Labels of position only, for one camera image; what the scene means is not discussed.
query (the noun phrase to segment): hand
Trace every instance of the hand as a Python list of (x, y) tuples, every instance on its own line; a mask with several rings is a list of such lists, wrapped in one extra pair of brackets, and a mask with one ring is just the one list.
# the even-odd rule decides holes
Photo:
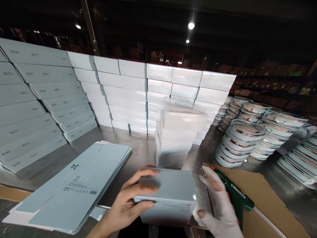
[(198, 216), (215, 238), (243, 238), (224, 183), (210, 167), (202, 166), (202, 169), (207, 179), (202, 176), (199, 178), (211, 193), (215, 217), (204, 210), (199, 210)]
[(101, 221), (94, 227), (87, 238), (106, 238), (113, 232), (129, 226), (146, 210), (153, 208), (152, 201), (134, 203), (133, 198), (139, 195), (153, 194), (159, 189), (152, 185), (139, 184), (142, 176), (157, 176), (158, 171), (149, 168), (140, 168), (121, 188), (111, 209)]

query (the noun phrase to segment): label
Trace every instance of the label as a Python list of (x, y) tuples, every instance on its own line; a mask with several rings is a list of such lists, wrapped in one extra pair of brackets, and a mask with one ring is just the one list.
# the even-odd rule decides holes
[(245, 199), (245, 195), (242, 192), (240, 192), (233, 184), (231, 184), (231, 187), (233, 187), (241, 195), (241, 197)]

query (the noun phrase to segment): logo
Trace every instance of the logo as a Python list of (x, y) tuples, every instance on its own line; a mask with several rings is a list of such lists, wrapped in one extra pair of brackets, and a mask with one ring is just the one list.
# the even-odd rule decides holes
[(73, 164), (71, 168), (72, 168), (72, 169), (76, 169), (77, 166), (79, 166), (79, 165)]

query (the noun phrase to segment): green glue gun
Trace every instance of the green glue gun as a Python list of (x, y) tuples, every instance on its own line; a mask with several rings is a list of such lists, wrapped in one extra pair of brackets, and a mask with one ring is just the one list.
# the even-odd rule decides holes
[(229, 194), (231, 204), (234, 207), (235, 214), (238, 218), (239, 226), (243, 229), (243, 211), (252, 211), (254, 208), (254, 202), (245, 194), (241, 192), (241, 189), (235, 185), (223, 172), (215, 167), (211, 169), (218, 174), (222, 182), (225, 184), (227, 193)]

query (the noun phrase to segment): fingernail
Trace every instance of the fingernail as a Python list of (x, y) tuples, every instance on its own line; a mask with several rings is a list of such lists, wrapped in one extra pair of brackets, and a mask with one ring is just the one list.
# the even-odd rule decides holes
[(205, 217), (205, 211), (204, 211), (204, 210), (199, 210), (199, 211), (197, 212), (197, 214), (198, 214), (198, 216), (199, 216), (200, 218), (204, 218), (204, 217)]

